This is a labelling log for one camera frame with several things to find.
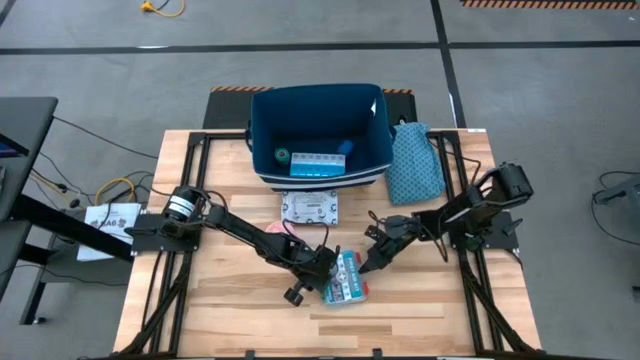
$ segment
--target blue bin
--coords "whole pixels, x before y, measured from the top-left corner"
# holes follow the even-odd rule
[[[389,125],[382,89],[372,84],[279,88],[253,95],[246,131],[255,172],[275,191],[320,191],[372,184],[391,165],[395,129]],[[290,153],[335,154],[349,140],[353,152],[344,175],[289,176],[274,157]]]

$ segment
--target blue patterned bag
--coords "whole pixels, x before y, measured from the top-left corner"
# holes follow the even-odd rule
[[[429,126],[408,123],[395,129],[393,162],[386,172],[391,203],[403,205],[437,198],[445,183],[438,155],[426,137]]]

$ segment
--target floor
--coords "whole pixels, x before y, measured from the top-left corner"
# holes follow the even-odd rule
[[[178,3],[171,0],[167,11]],[[599,174],[640,169],[639,12],[469,9],[440,0],[438,24],[426,0],[187,0],[177,19],[143,15],[139,2],[129,0],[0,0],[0,8],[5,4],[3,13],[10,11],[0,27],[0,96],[56,96],[57,116],[140,151],[157,153],[165,129],[201,126],[214,85],[372,82],[412,88],[421,121],[487,128],[496,160],[523,165],[536,191],[514,213],[525,219],[518,236],[544,348],[640,358],[640,304],[631,294],[631,286],[640,284],[640,247],[608,238],[589,210]],[[471,43],[471,49],[452,44],[447,66],[432,46],[443,43],[436,25],[444,25],[449,42]],[[626,42],[612,47],[596,41]],[[332,49],[336,42],[361,46],[266,52],[217,47],[323,43]],[[362,49],[371,42],[404,45]],[[563,42],[564,48],[524,49],[522,42]],[[140,46],[183,48],[150,54],[135,48]],[[115,176],[155,167],[61,123],[54,123],[43,153],[87,192]],[[44,159],[36,168],[59,179]],[[31,183],[25,192],[47,202]],[[605,227],[638,241],[640,229],[624,202],[596,210]],[[42,243],[46,236],[33,231],[30,241]],[[108,354],[126,290],[49,286],[39,315],[51,322],[18,326],[34,273],[17,270],[0,304],[0,358]]]

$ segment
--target wooden table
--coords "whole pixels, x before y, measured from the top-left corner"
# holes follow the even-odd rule
[[[458,131],[464,156],[482,161],[480,174],[493,167],[487,133]],[[188,134],[187,130],[165,133],[155,189],[171,192],[179,184]],[[244,141],[215,140],[208,162],[205,188],[221,192],[231,212],[263,229],[280,220],[281,196],[254,173]],[[452,177],[457,179],[453,156],[450,164]],[[469,178],[474,166],[466,164]],[[196,171],[197,160],[192,179]],[[340,189],[339,225],[331,228],[328,246],[340,244],[342,249],[366,256],[372,245],[363,235],[371,223],[367,210],[379,217],[408,215],[437,208],[445,201],[443,194],[418,205],[393,207],[384,179],[367,187]],[[165,202],[165,197],[152,194],[150,212],[161,211]],[[298,226],[296,230],[312,247],[324,234],[316,228]],[[244,356],[249,349],[257,356],[371,356],[371,349],[378,347],[385,355],[398,356],[473,354],[457,257],[451,249],[450,254],[449,262],[444,263],[433,243],[415,242],[384,270],[365,275],[371,290],[365,302],[326,307],[320,293],[314,291],[304,294],[304,302],[296,308],[282,297],[295,283],[293,275],[268,265],[242,242],[205,230],[194,255],[179,356]],[[520,266],[505,251],[489,250],[485,256],[498,308],[526,342],[539,347]],[[135,260],[114,350],[129,344],[140,329],[155,258],[156,254],[149,253]],[[158,296],[160,273],[151,309]],[[485,347],[491,348],[486,315],[478,308]],[[169,312],[161,350],[168,346],[172,319]]]

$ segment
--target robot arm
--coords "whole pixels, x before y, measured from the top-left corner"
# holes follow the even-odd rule
[[[252,246],[256,254],[271,265],[291,271],[298,282],[289,288],[284,297],[293,305],[302,303],[301,289],[323,291],[331,278],[339,247],[334,252],[324,246],[312,250],[304,240],[289,233],[267,233],[231,214],[220,196],[224,206],[211,202],[209,194],[202,189],[176,187],[162,211],[162,226],[156,235],[180,241],[197,236],[202,227],[222,231],[245,244]],[[209,204],[208,214],[203,214]],[[137,233],[149,232],[149,229],[127,229],[135,237]]]
[[[491,227],[495,215],[524,204],[532,195],[533,189],[522,167],[502,164],[437,210],[377,221],[384,225],[384,230],[369,226],[365,235],[376,243],[367,251],[368,259],[359,272],[385,268],[416,239],[436,241],[452,230],[462,231],[469,237],[481,235]]]

